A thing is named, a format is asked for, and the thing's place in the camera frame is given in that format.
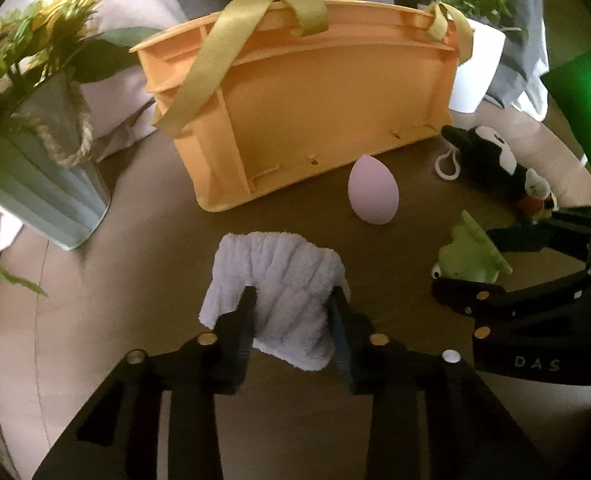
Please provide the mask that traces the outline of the green frog plush toy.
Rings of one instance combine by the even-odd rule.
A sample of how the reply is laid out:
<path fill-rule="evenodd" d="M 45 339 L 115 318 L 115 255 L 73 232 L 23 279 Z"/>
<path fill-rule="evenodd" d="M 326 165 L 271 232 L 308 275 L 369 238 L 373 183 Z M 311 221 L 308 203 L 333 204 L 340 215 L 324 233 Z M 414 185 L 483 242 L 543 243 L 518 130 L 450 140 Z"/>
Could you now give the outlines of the green frog plush toy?
<path fill-rule="evenodd" d="M 494 284 L 499 274 L 512 274 L 512 267 L 489 235 L 468 211 L 451 230 L 452 242 L 437 252 L 431 278 L 450 278 L 476 283 Z"/>

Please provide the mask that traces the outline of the Mickey Mouse plush toy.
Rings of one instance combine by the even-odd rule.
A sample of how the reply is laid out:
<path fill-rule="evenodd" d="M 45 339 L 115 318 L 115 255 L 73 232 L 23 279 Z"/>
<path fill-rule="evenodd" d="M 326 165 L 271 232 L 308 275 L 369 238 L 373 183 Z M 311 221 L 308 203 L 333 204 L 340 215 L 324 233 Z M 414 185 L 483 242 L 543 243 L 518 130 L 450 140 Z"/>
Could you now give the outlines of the Mickey Mouse plush toy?
<path fill-rule="evenodd" d="M 557 209 L 549 182 L 534 168 L 518 162 L 508 142 L 493 128 L 443 126 L 449 150 L 434 162 L 445 181 L 464 178 L 506 203 L 521 221 L 538 223 Z"/>

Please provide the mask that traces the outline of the pink makeup sponge egg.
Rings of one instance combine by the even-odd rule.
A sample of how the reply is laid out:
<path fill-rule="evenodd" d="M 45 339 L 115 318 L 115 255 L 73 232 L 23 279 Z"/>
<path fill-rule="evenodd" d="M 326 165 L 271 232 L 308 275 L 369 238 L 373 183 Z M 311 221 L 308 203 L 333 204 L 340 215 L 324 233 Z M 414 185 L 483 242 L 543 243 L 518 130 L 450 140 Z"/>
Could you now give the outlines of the pink makeup sponge egg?
<path fill-rule="evenodd" d="M 361 155 L 353 165 L 347 196 L 354 214 L 366 223 L 383 226 L 399 209 L 399 187 L 392 172 L 379 159 Z"/>

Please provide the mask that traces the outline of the white fluffy towel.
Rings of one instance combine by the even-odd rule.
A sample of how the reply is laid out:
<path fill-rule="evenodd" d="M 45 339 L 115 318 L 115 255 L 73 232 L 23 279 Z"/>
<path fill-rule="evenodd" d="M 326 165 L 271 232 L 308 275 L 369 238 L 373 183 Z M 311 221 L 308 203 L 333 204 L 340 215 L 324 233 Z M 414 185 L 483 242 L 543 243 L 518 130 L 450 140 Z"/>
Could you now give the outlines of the white fluffy towel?
<path fill-rule="evenodd" d="M 294 233 L 227 234 L 199 322 L 213 328 L 247 287 L 256 290 L 253 347 L 305 372 L 324 370 L 333 356 L 326 301 L 336 287 L 351 296 L 340 256 Z"/>

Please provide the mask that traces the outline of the white plant pot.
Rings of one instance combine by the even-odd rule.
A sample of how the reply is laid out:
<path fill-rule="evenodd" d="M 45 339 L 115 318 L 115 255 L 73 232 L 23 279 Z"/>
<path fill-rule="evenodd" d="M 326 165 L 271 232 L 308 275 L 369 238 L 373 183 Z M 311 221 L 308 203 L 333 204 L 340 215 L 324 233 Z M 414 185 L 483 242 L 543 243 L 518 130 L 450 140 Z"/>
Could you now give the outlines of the white plant pot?
<path fill-rule="evenodd" d="M 468 18 L 473 30 L 472 55 L 458 66 L 448 108 L 472 114 L 483 101 L 503 54 L 506 35 L 489 25 Z"/>

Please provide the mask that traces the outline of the pale green ribbed vase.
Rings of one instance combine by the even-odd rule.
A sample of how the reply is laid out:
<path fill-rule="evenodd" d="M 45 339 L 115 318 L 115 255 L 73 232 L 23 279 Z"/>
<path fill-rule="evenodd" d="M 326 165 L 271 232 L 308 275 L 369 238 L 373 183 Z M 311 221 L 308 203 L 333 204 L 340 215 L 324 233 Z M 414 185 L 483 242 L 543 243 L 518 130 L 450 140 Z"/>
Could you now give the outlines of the pale green ribbed vase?
<path fill-rule="evenodd" d="M 64 73 L 0 121 L 0 206 L 64 250 L 83 245 L 110 205 L 88 159 L 92 133 L 80 86 Z"/>

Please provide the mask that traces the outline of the orange plastic basket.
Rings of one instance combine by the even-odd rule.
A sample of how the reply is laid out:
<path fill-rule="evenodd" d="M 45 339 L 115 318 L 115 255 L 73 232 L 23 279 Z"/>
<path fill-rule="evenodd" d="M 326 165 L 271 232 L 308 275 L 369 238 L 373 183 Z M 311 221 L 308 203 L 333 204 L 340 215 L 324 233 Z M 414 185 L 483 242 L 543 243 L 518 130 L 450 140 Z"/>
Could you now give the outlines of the orange plastic basket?
<path fill-rule="evenodd" d="M 436 136 L 472 50 L 452 6 L 366 0 L 232 0 L 135 47 L 210 212 Z"/>

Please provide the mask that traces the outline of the yellow sunflower bouquet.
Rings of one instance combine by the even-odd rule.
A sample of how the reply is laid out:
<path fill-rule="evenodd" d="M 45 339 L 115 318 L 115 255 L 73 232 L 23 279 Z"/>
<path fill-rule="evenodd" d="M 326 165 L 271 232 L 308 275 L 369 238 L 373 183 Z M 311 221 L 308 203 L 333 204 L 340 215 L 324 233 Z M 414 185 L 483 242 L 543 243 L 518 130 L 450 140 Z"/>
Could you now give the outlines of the yellow sunflower bouquet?
<path fill-rule="evenodd" d="M 65 73 L 79 84 L 108 79 L 138 63 L 131 51 L 157 32 L 98 32 L 102 0 L 36 0 L 0 17 L 0 120 L 40 84 Z"/>

